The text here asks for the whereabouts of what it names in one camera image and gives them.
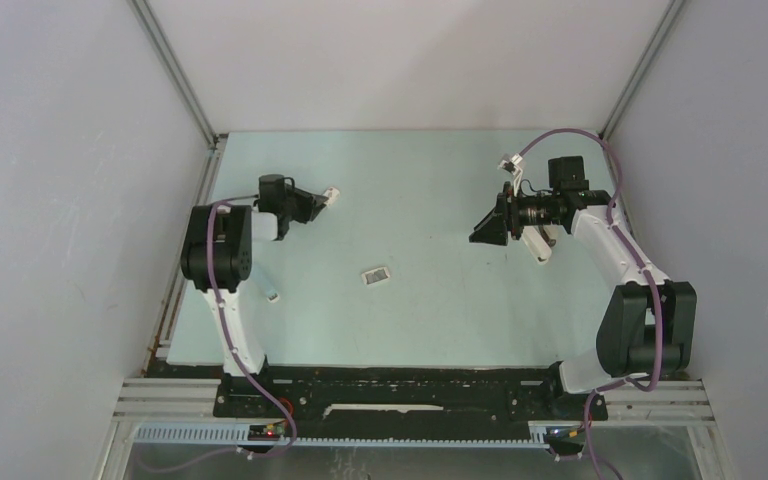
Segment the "small white staple box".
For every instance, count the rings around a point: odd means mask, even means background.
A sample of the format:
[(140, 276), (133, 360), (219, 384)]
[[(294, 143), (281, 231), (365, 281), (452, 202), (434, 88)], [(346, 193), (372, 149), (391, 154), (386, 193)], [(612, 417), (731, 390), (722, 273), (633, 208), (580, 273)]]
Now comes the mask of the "small white staple box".
[(340, 191), (336, 187), (328, 187), (324, 192), (325, 204), (331, 206), (336, 203), (340, 197)]

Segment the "white stapler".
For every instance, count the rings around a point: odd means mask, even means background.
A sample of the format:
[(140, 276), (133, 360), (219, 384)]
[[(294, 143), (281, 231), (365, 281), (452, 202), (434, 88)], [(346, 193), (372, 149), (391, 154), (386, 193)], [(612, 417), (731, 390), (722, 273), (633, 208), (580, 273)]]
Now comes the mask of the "white stapler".
[(539, 265), (544, 265), (548, 262), (552, 255), (552, 248), (537, 227), (524, 227), (521, 241), (526, 245), (530, 254)]

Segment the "light blue stapler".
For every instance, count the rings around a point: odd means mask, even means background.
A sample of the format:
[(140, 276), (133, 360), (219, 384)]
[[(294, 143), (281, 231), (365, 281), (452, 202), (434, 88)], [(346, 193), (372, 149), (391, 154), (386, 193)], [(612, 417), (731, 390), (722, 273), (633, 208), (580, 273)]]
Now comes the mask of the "light blue stapler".
[(250, 280), (254, 282), (269, 303), (275, 304), (280, 301), (280, 293), (277, 287), (260, 264), (252, 264)]

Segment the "white staple tray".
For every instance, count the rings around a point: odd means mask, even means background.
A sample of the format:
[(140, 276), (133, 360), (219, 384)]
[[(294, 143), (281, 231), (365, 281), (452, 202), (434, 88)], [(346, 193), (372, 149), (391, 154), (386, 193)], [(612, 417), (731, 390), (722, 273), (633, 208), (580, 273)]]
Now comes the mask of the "white staple tray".
[(389, 281), (391, 273), (388, 267), (379, 266), (363, 272), (361, 279), (366, 286), (373, 286)]

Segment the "beige stapler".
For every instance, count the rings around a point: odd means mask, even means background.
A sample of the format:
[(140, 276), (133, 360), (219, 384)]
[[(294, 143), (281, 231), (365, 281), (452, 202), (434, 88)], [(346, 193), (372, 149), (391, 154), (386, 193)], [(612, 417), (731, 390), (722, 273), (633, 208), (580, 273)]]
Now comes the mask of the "beige stapler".
[(558, 233), (557, 233), (556, 227), (554, 225), (540, 226), (539, 231), (540, 231), (541, 237), (543, 238), (544, 242), (548, 245), (548, 247), (554, 248), (558, 239)]

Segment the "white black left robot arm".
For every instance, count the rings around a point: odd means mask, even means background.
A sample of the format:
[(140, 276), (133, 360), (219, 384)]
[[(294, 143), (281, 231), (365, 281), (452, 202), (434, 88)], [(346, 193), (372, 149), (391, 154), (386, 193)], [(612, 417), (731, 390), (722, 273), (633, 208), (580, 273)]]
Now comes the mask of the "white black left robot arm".
[(220, 335), (222, 365), (232, 377), (257, 375), (267, 355), (241, 300), (255, 271), (253, 243), (282, 241), (292, 223), (314, 221), (339, 198), (312, 193), (281, 174), (263, 175), (252, 196), (192, 207), (180, 254), (183, 277), (201, 293)]

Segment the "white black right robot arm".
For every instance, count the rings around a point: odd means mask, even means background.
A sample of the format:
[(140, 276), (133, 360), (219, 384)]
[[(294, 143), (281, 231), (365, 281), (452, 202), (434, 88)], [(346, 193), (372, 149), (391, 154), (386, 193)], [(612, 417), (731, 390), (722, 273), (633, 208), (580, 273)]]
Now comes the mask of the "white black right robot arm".
[(685, 369), (691, 358), (697, 293), (657, 268), (610, 212), (610, 195), (591, 189), (580, 156), (549, 160), (547, 191), (526, 194), (524, 161), (506, 155), (511, 174), (493, 209), (474, 227), (472, 243), (505, 246), (521, 240), (535, 249), (540, 230), (560, 226), (583, 245), (612, 295), (593, 349), (561, 361), (559, 380), (541, 392), (545, 411), (566, 418), (582, 403), (581, 393), (629, 382), (652, 389), (664, 374)]

